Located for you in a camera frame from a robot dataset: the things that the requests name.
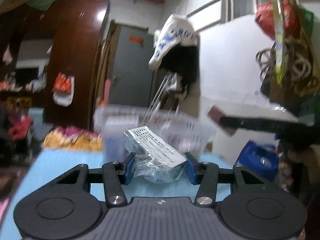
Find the yellow pink blanket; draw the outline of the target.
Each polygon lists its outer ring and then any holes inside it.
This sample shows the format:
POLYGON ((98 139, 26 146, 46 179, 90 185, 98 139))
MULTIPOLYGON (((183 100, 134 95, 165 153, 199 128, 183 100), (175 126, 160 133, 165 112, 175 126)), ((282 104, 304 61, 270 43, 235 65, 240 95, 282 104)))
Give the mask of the yellow pink blanket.
POLYGON ((103 150, 103 139, 99 133, 86 129, 58 126, 46 135, 43 148, 100 152, 103 150))

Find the dark red wooden wardrobe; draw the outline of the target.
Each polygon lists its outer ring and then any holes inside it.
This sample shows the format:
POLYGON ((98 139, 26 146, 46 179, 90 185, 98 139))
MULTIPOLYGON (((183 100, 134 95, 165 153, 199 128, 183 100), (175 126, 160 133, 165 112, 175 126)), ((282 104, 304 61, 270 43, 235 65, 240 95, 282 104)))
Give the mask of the dark red wooden wardrobe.
POLYGON ((46 88, 32 100, 45 109, 46 122, 90 129, 98 55, 109 11, 107 2, 57 0, 46 11, 23 4, 1 14, 1 54, 9 49, 13 57, 11 64, 1 62, 1 78, 17 67, 23 40, 53 41, 46 88), (67 107, 53 100, 59 73, 74 77, 73 100, 67 107))

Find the white plastic laundry basket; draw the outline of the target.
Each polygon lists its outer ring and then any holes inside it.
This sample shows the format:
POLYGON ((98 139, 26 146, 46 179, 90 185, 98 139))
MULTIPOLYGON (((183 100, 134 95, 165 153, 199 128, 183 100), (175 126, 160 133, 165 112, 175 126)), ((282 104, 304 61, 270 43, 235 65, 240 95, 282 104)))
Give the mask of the white plastic laundry basket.
POLYGON ((150 114, 139 107, 100 106, 93 115, 93 128, 102 136, 104 160, 124 161, 129 155, 125 148, 126 130, 142 126, 147 126, 179 152, 189 152, 196 159, 216 133, 212 125, 186 114, 164 110, 150 114))

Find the silver printed box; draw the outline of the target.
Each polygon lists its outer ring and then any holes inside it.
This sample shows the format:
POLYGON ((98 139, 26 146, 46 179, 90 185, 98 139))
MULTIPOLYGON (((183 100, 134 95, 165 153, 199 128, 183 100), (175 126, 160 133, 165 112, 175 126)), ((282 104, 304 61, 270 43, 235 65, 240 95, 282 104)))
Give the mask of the silver printed box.
POLYGON ((166 143, 147 126, 128 129, 124 132, 125 148, 133 153, 133 174, 153 183, 177 181, 187 161, 184 154, 166 143))

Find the black hanging garment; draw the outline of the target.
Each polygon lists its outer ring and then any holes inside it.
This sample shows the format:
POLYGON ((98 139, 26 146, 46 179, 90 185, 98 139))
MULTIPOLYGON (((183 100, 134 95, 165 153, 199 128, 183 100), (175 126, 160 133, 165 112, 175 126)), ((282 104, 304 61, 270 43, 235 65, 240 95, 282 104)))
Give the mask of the black hanging garment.
POLYGON ((172 47, 163 57, 160 69, 166 69, 181 77, 182 93, 189 93, 191 85, 196 82, 199 71, 199 49, 197 46, 172 47))

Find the dark maroon small box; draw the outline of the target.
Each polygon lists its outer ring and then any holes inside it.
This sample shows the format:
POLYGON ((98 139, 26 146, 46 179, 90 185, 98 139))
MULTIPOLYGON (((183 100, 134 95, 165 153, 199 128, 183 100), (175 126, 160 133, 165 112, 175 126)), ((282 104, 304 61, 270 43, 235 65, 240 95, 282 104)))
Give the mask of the dark maroon small box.
POLYGON ((236 128, 226 126, 221 122, 221 120, 220 120, 221 118, 229 118, 229 116, 227 116, 225 114, 225 112, 223 112, 216 105, 210 106, 208 113, 207 113, 207 116, 208 116, 208 118, 210 118, 212 120, 212 122, 214 122, 228 136, 232 137, 237 132, 236 128))

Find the white cloth with blue letters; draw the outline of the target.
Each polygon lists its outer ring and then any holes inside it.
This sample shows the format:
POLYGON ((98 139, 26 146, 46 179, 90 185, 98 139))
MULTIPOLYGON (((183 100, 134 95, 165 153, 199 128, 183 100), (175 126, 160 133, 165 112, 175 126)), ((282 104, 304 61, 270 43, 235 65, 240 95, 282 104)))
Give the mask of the white cloth with blue letters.
POLYGON ((193 25, 188 18, 183 15, 171 14, 158 36, 154 54, 149 61, 149 69, 158 69, 163 57, 176 45, 197 46, 198 41, 193 25))

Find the orange white plastic bag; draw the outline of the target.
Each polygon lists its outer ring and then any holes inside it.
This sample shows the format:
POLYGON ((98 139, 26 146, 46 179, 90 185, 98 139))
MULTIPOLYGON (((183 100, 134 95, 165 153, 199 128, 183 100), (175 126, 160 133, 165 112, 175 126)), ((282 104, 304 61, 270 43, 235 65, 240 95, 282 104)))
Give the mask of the orange white plastic bag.
POLYGON ((74 76, 59 73, 52 92, 55 104, 62 107, 70 106, 74 95, 74 76))

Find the grey metal door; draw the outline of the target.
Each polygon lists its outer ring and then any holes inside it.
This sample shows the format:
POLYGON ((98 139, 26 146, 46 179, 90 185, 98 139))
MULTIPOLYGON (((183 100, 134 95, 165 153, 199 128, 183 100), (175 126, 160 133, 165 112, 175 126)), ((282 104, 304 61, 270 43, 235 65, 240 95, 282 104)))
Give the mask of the grey metal door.
POLYGON ((153 36, 141 29, 121 27, 111 74, 108 103, 148 107, 151 99, 153 71, 153 36))

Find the blue shopping bag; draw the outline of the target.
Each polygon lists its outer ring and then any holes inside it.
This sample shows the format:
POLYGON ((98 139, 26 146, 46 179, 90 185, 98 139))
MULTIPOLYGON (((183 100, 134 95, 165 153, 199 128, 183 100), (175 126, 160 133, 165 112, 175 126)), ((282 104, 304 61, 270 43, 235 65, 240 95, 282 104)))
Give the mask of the blue shopping bag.
POLYGON ((235 164, 245 166, 263 178, 274 181, 279 165, 276 146, 249 140, 241 150, 235 164))

